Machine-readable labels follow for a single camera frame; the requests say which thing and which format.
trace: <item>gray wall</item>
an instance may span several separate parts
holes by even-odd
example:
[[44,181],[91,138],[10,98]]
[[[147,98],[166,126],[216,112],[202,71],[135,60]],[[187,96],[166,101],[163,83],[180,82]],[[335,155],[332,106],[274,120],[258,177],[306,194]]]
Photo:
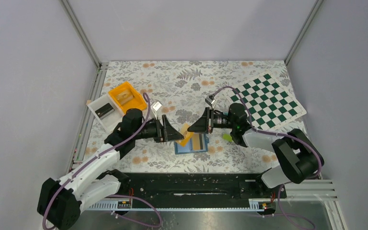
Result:
[[349,229],[368,229],[368,1],[326,1],[288,70]]
[[0,0],[0,230],[38,229],[66,170],[95,67],[57,0]]
[[101,61],[285,59],[315,0],[70,0]]

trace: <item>floral tablecloth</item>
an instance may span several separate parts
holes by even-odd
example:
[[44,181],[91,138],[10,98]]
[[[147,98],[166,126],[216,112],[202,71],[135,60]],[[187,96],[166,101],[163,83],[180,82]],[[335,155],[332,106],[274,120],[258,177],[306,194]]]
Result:
[[[101,95],[128,81],[138,91],[147,92],[151,100],[159,100],[170,123],[180,130],[184,123],[194,123],[207,104],[204,99],[218,88],[236,86],[258,73],[269,71],[272,77],[294,94],[283,61],[113,61],[109,63]],[[217,109],[227,111],[230,102],[225,92],[217,95]],[[306,132],[301,118],[281,127]],[[244,148],[222,139],[229,130],[214,129],[208,135],[208,152],[174,154],[174,144],[160,144],[152,139],[136,141],[136,147],[112,168],[123,172],[150,173],[261,173],[278,165],[274,153]],[[84,158],[94,154],[107,137],[94,120]]]

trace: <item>metal floor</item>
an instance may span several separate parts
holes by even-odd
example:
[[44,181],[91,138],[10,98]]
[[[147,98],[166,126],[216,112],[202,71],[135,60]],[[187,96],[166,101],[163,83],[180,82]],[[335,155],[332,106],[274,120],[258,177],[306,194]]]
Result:
[[[323,203],[315,202],[282,202],[285,212],[303,215],[312,220],[317,229],[331,230],[331,223]],[[252,212],[161,212],[163,225],[161,230],[245,230],[245,229],[281,229],[294,230],[296,227],[289,223],[286,218],[266,217],[256,218],[250,215],[257,215]],[[157,216],[152,212],[129,212],[127,217],[138,219],[142,222],[155,224]],[[306,228],[312,226],[306,221],[293,218],[297,224]],[[124,219],[115,219],[110,216],[110,212],[85,211],[80,216],[77,223],[71,230],[150,230]]]

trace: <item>green object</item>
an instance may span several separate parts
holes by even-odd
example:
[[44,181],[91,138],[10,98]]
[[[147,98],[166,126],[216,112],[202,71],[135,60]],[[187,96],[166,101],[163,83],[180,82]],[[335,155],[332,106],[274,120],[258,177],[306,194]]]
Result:
[[232,137],[229,134],[227,134],[227,133],[224,133],[222,135],[222,139],[227,140],[229,142],[232,142]]
[[[306,114],[294,96],[270,74],[254,76],[235,89],[252,115],[253,126],[258,129],[276,129]],[[227,96],[231,103],[240,102],[234,91],[229,91]],[[222,138],[231,139],[229,134]]]

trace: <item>yellow sponge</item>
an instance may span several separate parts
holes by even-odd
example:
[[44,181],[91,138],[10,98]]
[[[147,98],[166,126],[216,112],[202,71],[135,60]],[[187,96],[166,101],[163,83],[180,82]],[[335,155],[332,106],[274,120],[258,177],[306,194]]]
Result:
[[180,144],[181,146],[185,146],[188,141],[193,137],[194,133],[193,132],[188,132],[187,129],[188,127],[190,127],[187,123],[185,123],[181,129],[180,129],[180,133],[184,136],[184,139],[182,140],[177,140],[175,142],[177,142],[178,144]]

